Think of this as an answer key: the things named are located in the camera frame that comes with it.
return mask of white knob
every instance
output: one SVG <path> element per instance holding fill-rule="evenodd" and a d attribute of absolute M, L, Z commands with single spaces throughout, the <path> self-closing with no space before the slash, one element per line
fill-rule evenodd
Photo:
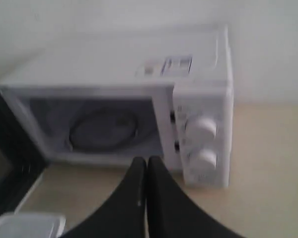
<path fill-rule="evenodd" d="M 217 124 L 211 118 L 199 116 L 188 119 L 185 134 L 188 138 L 201 143 L 213 141 L 217 133 Z"/>
<path fill-rule="evenodd" d="M 201 149 L 189 156 L 189 166 L 197 171 L 213 171 L 217 166 L 217 155 L 214 151 Z"/>

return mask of container lid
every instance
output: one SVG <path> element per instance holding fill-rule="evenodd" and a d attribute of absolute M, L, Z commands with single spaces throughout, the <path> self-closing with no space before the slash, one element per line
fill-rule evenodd
<path fill-rule="evenodd" d="M 0 238 L 56 238 L 65 217 L 49 213 L 7 213 L 0 216 Z"/>

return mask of microwave control panel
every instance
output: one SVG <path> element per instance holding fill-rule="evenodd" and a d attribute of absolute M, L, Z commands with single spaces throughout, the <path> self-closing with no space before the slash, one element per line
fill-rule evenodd
<path fill-rule="evenodd" d="M 228 186 L 232 88 L 179 85 L 173 105 L 186 184 Z"/>

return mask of white wall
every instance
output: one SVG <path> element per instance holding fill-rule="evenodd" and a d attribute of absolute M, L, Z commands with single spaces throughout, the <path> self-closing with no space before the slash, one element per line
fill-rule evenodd
<path fill-rule="evenodd" d="M 240 102 L 298 102 L 298 0 L 0 0 L 0 77 L 75 32 L 230 24 Z"/>

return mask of microwave label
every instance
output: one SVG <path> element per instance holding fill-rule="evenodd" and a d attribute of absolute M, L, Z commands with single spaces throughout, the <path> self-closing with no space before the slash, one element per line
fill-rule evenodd
<path fill-rule="evenodd" d="M 189 75 L 192 56 L 171 56 L 148 60 L 136 71 L 136 76 L 186 76 Z"/>

